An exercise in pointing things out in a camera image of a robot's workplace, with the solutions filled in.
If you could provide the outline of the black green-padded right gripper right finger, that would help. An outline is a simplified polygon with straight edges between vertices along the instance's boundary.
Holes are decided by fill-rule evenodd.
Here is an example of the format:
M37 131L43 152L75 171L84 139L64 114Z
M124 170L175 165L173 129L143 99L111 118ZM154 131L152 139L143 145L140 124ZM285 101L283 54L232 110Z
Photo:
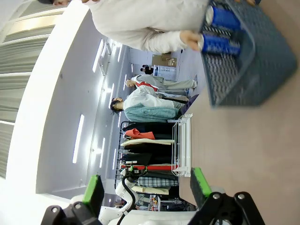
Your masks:
M199 167L191 169L190 188L198 207L190 225L265 224L248 192L237 192L234 196L213 192Z

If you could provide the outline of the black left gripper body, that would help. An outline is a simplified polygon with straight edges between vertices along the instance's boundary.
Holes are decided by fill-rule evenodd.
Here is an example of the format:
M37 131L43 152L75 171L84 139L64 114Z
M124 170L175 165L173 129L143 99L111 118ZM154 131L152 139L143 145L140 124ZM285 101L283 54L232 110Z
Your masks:
M147 166L131 165L126 168L126 177L128 180L137 180L147 172Z

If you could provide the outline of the person's right hand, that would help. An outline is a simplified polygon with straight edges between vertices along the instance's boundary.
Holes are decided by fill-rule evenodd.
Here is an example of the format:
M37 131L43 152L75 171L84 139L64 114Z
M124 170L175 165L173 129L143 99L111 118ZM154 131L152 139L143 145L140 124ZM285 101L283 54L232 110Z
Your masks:
M200 51L198 43L201 40L201 36L197 33L194 33L190 30L183 30L180 32L181 41L190 47L192 50Z

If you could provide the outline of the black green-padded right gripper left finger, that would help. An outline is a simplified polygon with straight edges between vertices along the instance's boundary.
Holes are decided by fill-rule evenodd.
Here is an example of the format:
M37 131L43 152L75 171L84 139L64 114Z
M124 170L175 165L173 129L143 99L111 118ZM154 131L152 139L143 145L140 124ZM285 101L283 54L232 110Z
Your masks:
M93 175L81 201L69 204L66 208L51 205L45 210L42 225L100 225L98 217L104 188L99 175Z

